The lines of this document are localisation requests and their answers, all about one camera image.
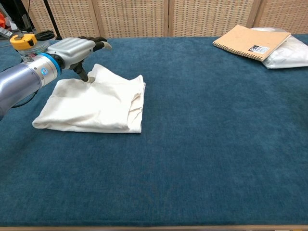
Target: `folded white t-shirt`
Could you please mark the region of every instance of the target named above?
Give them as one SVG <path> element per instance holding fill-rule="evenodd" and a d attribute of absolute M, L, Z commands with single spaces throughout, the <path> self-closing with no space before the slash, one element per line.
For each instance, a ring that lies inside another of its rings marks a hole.
<path fill-rule="evenodd" d="M 60 131 L 141 133 L 145 83 L 142 76 L 124 79 L 95 64 L 88 77 L 57 82 L 35 128 Z"/>

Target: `spiral notebook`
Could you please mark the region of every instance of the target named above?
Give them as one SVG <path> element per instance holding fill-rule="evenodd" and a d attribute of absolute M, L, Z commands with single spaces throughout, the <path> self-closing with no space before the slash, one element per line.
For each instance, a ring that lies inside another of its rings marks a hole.
<path fill-rule="evenodd" d="M 289 32 L 259 31 L 236 25 L 215 40 L 213 45 L 234 54 L 263 61 L 289 36 Z"/>

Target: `black cable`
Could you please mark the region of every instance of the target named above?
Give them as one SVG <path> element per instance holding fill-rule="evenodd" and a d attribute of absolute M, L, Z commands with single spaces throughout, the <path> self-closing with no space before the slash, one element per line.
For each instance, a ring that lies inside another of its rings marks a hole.
<path fill-rule="evenodd" d="M 32 94 L 32 96 L 31 96 L 31 98 L 28 99 L 26 102 L 20 103 L 20 104 L 16 104 L 16 105 L 14 105 L 12 108 L 21 107 L 21 106 L 24 106 L 25 104 L 29 103 L 29 102 L 34 98 L 34 96 L 37 94 L 37 92 L 38 92 L 38 90 L 37 90 L 36 92 L 34 92 L 34 93 Z"/>
<path fill-rule="evenodd" d="M 32 30 L 32 33 L 33 33 L 33 28 L 32 28 L 31 22 L 30 22 L 30 18 L 29 18 L 30 2 L 31 2 L 31 0 L 29 0 L 28 11 L 27 11 L 27 18 L 28 18 L 28 22 L 30 24 L 30 27 L 31 27 L 31 30 Z"/>

